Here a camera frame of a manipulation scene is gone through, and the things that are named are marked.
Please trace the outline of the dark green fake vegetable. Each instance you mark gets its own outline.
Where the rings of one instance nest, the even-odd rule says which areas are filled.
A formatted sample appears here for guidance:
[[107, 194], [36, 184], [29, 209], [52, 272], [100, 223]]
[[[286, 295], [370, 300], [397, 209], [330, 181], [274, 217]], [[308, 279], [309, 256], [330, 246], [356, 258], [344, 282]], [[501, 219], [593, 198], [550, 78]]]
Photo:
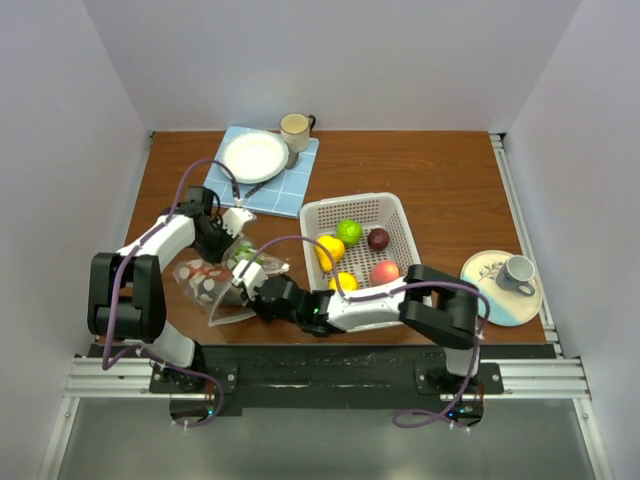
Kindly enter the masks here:
[[249, 240], [240, 240], [231, 255], [231, 259], [239, 262], [240, 260], [250, 260], [256, 253], [257, 247]]

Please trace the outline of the clear polka dot zip bag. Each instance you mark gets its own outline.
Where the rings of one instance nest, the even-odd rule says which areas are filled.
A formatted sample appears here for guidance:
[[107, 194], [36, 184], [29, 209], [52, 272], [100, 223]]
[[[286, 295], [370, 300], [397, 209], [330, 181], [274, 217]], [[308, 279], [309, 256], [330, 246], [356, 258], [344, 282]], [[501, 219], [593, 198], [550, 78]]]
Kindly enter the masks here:
[[241, 236], [221, 263], [212, 264], [198, 258], [180, 262], [173, 270], [173, 277], [185, 296], [208, 316], [209, 327], [239, 323], [255, 316], [244, 305], [241, 290], [231, 283], [232, 270], [238, 263], [231, 255], [240, 240], [252, 242], [247, 236]]

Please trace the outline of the yellow fake pepper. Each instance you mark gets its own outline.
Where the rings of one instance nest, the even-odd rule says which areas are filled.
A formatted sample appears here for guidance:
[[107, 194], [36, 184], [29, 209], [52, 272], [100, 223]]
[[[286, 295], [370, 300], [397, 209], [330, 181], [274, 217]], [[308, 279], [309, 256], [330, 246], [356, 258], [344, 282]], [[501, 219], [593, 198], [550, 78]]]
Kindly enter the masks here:
[[343, 291], [348, 292], [358, 290], [359, 284], [356, 277], [352, 274], [348, 272], [339, 272], [329, 281], [328, 287], [335, 291], [338, 290], [338, 287], [341, 287]]

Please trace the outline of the yellow fake pear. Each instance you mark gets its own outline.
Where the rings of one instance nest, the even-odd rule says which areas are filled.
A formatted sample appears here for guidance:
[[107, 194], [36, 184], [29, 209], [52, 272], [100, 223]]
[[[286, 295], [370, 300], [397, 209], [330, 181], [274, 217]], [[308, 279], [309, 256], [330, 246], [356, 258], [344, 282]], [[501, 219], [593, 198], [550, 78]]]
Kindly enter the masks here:
[[329, 235], [318, 237], [317, 242], [314, 250], [319, 265], [323, 272], [330, 272], [344, 256], [345, 245], [340, 239]]

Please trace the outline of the green fake apple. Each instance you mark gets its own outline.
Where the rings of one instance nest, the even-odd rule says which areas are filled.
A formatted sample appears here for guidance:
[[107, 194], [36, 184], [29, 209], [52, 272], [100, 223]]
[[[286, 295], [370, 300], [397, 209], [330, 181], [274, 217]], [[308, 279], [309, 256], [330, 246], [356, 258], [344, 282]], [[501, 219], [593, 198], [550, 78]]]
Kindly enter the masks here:
[[354, 247], [362, 237], [362, 226], [352, 219], [343, 219], [336, 227], [336, 237], [345, 247]]

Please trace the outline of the pink fake peach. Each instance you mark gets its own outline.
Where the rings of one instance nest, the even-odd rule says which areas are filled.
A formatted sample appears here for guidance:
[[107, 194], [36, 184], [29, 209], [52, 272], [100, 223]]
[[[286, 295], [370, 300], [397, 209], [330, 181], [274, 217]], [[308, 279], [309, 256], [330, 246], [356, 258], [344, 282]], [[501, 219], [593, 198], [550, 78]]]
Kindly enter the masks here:
[[397, 280], [401, 276], [398, 265], [390, 260], [381, 261], [370, 271], [370, 284], [381, 286]]

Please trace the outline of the purple fake fruit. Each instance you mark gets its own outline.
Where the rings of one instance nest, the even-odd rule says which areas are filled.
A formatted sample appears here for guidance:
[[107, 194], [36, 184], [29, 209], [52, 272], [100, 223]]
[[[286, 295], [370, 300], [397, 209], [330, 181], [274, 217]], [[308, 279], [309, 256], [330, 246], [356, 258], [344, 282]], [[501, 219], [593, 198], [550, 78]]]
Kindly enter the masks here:
[[374, 228], [367, 237], [367, 243], [370, 249], [376, 252], [383, 251], [390, 243], [390, 235], [383, 228]]

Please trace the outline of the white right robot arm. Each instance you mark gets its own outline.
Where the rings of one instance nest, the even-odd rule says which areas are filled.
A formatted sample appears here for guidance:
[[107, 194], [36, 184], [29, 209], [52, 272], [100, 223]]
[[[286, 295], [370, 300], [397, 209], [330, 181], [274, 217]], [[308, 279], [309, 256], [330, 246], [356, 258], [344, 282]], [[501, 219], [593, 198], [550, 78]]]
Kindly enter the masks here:
[[283, 320], [315, 337], [405, 325], [444, 349], [445, 379], [459, 393], [481, 380], [478, 303], [485, 295], [469, 282], [425, 265], [387, 284], [341, 293], [308, 291], [285, 274], [269, 277], [255, 262], [241, 261], [232, 273], [245, 303], [263, 320]]

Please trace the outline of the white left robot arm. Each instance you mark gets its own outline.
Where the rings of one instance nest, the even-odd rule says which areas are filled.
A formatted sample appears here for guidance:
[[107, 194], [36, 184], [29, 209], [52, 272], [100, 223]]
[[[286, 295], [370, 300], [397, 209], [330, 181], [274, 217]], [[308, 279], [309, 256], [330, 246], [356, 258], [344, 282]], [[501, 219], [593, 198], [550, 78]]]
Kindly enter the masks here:
[[154, 225], [115, 253], [98, 253], [90, 267], [87, 323], [104, 338], [102, 369], [128, 353], [147, 354], [168, 369], [183, 391], [196, 392], [213, 382], [206, 373], [202, 347], [168, 320], [162, 274], [184, 249], [208, 263], [221, 262], [242, 230], [237, 209], [219, 213], [218, 195], [190, 186]]

